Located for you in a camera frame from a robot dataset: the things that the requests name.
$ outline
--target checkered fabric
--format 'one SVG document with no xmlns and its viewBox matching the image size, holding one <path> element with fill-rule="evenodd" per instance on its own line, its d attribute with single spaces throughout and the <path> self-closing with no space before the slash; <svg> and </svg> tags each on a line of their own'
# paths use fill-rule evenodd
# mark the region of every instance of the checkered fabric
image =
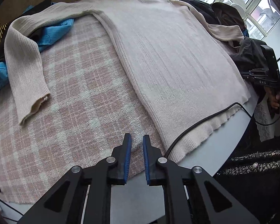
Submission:
<svg viewBox="0 0 280 224">
<path fill-rule="evenodd" d="M 144 170 L 142 137 L 164 153 L 159 134 L 123 69 L 105 29 L 92 15 L 41 53 L 51 97 L 18 125 L 9 85 L 0 90 L 0 198 L 35 203 L 72 166 L 110 156 L 132 135 L 130 176 Z"/>
</svg>

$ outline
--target metal screw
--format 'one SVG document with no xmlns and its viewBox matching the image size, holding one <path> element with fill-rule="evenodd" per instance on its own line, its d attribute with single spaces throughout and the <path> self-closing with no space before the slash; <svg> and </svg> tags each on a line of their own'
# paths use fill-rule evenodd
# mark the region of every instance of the metal screw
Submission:
<svg viewBox="0 0 280 224">
<path fill-rule="evenodd" d="M 78 173 L 78 172 L 80 172 L 80 170 L 81 170 L 81 168 L 79 166 L 73 166 L 72 167 L 72 172 L 73 173 Z"/>
<path fill-rule="evenodd" d="M 193 171 L 195 173 L 202 173 L 202 168 L 201 167 L 194 167 Z"/>
<path fill-rule="evenodd" d="M 167 162 L 167 158 L 160 157 L 160 158 L 158 159 L 158 162 L 159 162 L 159 163 L 166 163 L 166 162 Z"/>
<path fill-rule="evenodd" d="M 115 157 L 112 157 L 112 156 L 110 156 L 110 157 L 107 158 L 107 162 L 108 162 L 108 163 L 115 162 L 115 160 L 116 160 Z"/>
</svg>

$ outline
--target ribbed knit texture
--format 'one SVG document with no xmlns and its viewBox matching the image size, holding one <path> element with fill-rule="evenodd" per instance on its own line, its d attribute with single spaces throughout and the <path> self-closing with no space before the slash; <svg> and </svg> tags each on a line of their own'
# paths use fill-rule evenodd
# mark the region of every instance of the ribbed knit texture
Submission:
<svg viewBox="0 0 280 224">
<path fill-rule="evenodd" d="M 238 26 L 209 25 L 181 1 L 82 0 L 57 3 L 10 26 L 4 49 L 19 123 L 35 113 L 50 93 L 37 44 L 26 36 L 39 27 L 89 13 L 110 36 L 166 149 L 200 119 L 250 97 L 234 62 L 211 37 L 242 39 Z M 234 107 L 190 132 L 175 147 L 172 158 L 180 161 L 237 110 Z"/>
</svg>

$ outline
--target white table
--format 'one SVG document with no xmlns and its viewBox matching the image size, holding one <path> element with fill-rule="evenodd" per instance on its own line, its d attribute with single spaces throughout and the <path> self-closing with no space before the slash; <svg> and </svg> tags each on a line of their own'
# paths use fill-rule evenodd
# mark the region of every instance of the white table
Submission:
<svg viewBox="0 0 280 224">
<path fill-rule="evenodd" d="M 251 98 L 244 107 L 252 115 L 258 96 L 252 86 L 247 86 Z M 189 153 L 179 165 L 187 168 L 199 165 L 213 176 L 233 152 L 249 122 L 249 116 L 243 110 L 239 110 L 197 149 Z M 19 214 L 2 203 L 0 206 L 6 217 L 15 220 L 20 218 Z M 12 203 L 11 206 L 25 213 L 32 205 Z M 128 180 L 125 186 L 112 187 L 111 224 L 147 224 L 163 215 L 165 215 L 163 188 L 148 186 L 144 172 Z"/>
</svg>

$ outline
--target human hand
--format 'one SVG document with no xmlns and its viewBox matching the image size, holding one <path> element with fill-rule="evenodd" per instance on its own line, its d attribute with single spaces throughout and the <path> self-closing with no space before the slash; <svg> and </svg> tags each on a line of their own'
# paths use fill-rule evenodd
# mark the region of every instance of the human hand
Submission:
<svg viewBox="0 0 280 224">
<path fill-rule="evenodd" d="M 280 107 L 280 92 L 277 95 L 274 95 L 273 90 L 270 87 L 264 87 L 265 91 L 268 94 L 269 102 L 272 108 L 278 109 Z"/>
</svg>

